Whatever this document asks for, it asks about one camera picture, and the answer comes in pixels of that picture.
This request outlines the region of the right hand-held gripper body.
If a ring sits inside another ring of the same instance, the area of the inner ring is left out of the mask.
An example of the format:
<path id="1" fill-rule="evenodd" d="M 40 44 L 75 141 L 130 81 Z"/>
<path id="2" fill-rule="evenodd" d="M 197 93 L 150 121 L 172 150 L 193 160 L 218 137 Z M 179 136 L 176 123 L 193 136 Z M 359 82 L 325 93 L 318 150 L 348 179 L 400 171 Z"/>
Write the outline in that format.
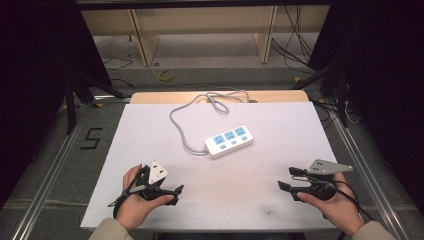
<path id="1" fill-rule="evenodd" d="M 310 183 L 309 187 L 298 187 L 299 192 L 308 193 L 320 200 L 326 201 L 336 194 L 336 190 L 334 189 L 334 175 L 336 173 L 350 172 L 353 170 L 353 167 L 350 165 L 316 159 L 309 168 L 306 168 L 306 170 L 308 175 L 305 177 L 292 176 L 293 179 L 305 178 L 306 181 Z M 290 193 L 295 201 L 300 201 L 300 198 L 297 196 L 299 192 L 294 194 Z"/>

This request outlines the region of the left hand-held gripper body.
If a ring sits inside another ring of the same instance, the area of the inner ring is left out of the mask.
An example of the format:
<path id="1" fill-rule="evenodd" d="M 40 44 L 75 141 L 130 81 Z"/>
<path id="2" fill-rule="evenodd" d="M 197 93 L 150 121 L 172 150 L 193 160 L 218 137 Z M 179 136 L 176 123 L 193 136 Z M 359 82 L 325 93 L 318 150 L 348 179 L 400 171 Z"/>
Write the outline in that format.
<path id="1" fill-rule="evenodd" d="M 150 166 L 144 166 L 136 176 L 137 193 L 146 200 L 153 200 L 164 195 L 161 184 L 167 176 L 168 171 L 153 160 Z"/>

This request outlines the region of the white power strip blue sockets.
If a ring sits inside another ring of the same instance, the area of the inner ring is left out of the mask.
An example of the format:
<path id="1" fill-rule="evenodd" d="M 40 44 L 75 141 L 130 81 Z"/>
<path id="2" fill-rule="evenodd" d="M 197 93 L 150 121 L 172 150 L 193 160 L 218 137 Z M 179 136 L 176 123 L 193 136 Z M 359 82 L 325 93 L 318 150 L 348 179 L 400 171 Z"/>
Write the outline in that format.
<path id="1" fill-rule="evenodd" d="M 246 126 L 238 126 L 205 140 L 208 156 L 217 159 L 253 143 L 254 137 Z"/>

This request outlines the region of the person's left hand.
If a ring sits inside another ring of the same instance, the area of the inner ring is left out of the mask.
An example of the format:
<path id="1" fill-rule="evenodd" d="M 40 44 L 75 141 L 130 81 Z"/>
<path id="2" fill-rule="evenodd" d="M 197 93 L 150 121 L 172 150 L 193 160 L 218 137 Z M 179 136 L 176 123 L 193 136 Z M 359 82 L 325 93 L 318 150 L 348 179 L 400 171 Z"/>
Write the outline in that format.
<path id="1" fill-rule="evenodd" d="M 132 231 L 140 226 L 154 209 L 165 205 L 173 199 L 172 195 L 164 195 L 147 201 L 138 194 L 131 194 L 121 204 L 115 219 L 127 231 Z"/>

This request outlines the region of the person's right hand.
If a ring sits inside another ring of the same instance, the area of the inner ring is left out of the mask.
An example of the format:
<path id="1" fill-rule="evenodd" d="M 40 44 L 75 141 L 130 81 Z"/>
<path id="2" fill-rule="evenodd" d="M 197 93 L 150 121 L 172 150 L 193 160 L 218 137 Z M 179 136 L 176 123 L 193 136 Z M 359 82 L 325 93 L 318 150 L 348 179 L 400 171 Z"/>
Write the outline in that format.
<path id="1" fill-rule="evenodd" d="M 327 201 L 304 192 L 298 193 L 297 196 L 303 202 L 319 209 L 334 226 L 349 237 L 352 237 L 364 225 L 355 204 L 340 193 L 336 193 Z"/>

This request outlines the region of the white board sheet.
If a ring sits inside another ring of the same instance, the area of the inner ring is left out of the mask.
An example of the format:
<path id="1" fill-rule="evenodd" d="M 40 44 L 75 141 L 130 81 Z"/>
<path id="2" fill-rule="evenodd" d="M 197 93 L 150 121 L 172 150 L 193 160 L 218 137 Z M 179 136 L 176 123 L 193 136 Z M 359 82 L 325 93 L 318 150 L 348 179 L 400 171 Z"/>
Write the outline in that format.
<path id="1" fill-rule="evenodd" d="M 160 163 L 169 173 L 163 186 L 184 185 L 174 206 L 154 210 L 143 223 L 160 232 L 260 232 L 328 229 L 315 208 L 280 190 L 290 167 L 305 169 L 335 156 L 310 102 L 231 103 L 227 115 L 209 104 L 129 104 L 87 207 L 82 227 L 93 229 L 111 216 L 122 177 L 133 166 Z M 205 139 L 246 126 L 253 143 L 218 159 L 187 152 Z"/>

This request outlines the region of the black metal stand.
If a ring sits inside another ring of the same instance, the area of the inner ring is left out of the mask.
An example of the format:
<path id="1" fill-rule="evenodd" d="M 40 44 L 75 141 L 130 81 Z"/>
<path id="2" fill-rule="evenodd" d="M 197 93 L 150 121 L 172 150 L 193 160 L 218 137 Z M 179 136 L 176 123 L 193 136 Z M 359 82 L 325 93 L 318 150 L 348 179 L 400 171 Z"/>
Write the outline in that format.
<path id="1" fill-rule="evenodd" d="M 64 80 L 65 103 L 68 118 L 67 134 L 73 131 L 77 123 L 74 96 L 77 96 L 82 103 L 92 103 L 94 101 L 94 95 L 89 89 L 90 86 L 97 87 L 119 99 L 130 98 L 130 95 L 113 89 L 111 84 L 102 83 L 85 73 L 75 72 L 70 74 Z"/>
<path id="2" fill-rule="evenodd" d="M 320 93 L 322 96 L 337 95 L 336 115 L 344 127 L 347 127 L 347 114 L 345 101 L 347 100 L 347 77 L 340 63 L 330 63 L 317 71 L 306 80 L 296 83 L 292 90 L 301 90 L 312 83 L 323 80 Z"/>

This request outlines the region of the wooden table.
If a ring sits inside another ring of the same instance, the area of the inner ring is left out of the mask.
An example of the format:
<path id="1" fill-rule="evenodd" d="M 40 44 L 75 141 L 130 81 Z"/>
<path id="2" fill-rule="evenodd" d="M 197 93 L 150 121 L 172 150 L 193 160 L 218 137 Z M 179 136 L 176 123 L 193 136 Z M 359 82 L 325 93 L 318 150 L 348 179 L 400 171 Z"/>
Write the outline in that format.
<path id="1" fill-rule="evenodd" d="M 195 99 L 196 103 L 209 103 L 206 91 L 185 92 L 137 92 L 132 95 L 131 104 L 186 104 Z M 308 102 L 307 94 L 302 90 L 254 90 L 237 92 L 231 98 L 226 98 L 230 91 L 219 91 L 222 97 L 216 100 L 222 103 L 236 102 Z"/>

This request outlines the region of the black curtain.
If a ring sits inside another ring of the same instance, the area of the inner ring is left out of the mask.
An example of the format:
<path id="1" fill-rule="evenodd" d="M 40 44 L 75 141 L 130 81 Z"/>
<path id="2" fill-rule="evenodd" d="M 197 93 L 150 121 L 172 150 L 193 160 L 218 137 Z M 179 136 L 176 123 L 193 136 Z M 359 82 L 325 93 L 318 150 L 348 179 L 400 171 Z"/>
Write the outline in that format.
<path id="1" fill-rule="evenodd" d="M 84 77 L 111 84 L 76 0 L 0 0 L 0 210 Z"/>
<path id="2" fill-rule="evenodd" d="M 424 0 L 329 0 L 309 66 L 341 61 L 348 96 L 424 215 Z"/>

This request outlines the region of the aluminium floor rail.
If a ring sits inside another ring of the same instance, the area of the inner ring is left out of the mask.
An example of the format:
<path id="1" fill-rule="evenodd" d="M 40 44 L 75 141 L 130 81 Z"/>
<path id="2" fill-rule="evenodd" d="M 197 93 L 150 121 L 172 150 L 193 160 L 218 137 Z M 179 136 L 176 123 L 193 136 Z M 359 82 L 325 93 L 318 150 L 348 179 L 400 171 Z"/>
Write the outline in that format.
<path id="1" fill-rule="evenodd" d="M 361 152 L 357 142 L 355 141 L 351 131 L 345 127 L 340 120 L 340 115 L 334 111 L 330 111 L 332 117 L 331 124 L 335 126 L 343 143 L 345 144 L 350 157 L 355 165 L 355 169 L 361 176 L 364 185 L 372 198 L 381 219 L 384 221 L 387 229 L 399 240 L 411 240 L 406 228 L 401 222 L 395 207 L 389 201 L 389 198 L 383 192 L 378 178 L 374 175 L 374 171 L 367 163 L 365 155 Z"/>
<path id="2" fill-rule="evenodd" d="M 49 171 L 43 179 L 41 186 L 39 187 L 35 197 L 30 201 L 29 207 L 19 222 L 12 240 L 28 240 L 90 109 L 90 104 L 83 104 L 78 110 L 78 116 L 74 128 L 66 135 L 59 152 L 56 154 Z"/>

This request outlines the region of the beige wooden shelf frame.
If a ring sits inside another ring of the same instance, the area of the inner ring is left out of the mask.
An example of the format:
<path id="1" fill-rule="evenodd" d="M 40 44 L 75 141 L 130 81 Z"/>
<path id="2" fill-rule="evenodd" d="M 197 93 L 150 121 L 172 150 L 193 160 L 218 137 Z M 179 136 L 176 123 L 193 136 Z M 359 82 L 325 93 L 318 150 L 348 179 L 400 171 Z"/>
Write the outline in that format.
<path id="1" fill-rule="evenodd" d="M 301 30 L 319 32 L 327 5 L 202 7 L 168 9 L 84 10 L 83 18 L 94 36 L 133 36 L 146 66 L 153 61 L 162 35 L 252 33 L 259 61 L 268 61 L 271 35 L 287 33 L 295 18 Z"/>

